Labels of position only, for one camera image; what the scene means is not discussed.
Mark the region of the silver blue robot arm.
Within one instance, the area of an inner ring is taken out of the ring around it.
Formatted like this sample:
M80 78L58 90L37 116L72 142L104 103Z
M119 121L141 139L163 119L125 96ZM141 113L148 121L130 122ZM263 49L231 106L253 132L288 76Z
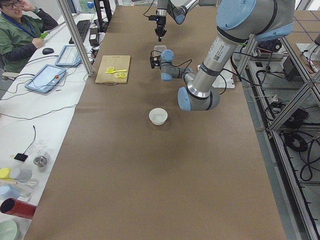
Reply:
M217 9L217 37L197 73L173 66L174 54L164 50L159 56L161 79L183 79L178 90L178 105L183 111L208 111L215 108L220 95L213 83L236 47L250 35L256 41L270 41L291 33L294 25L293 0L223 0Z
M165 36L167 15L169 15L178 25L181 25L193 8L199 7L218 7L220 0L187 0L183 5L176 6L171 0L158 0L157 9L155 15L148 17L149 21L156 22L156 28L154 29L158 41L162 41L162 37Z

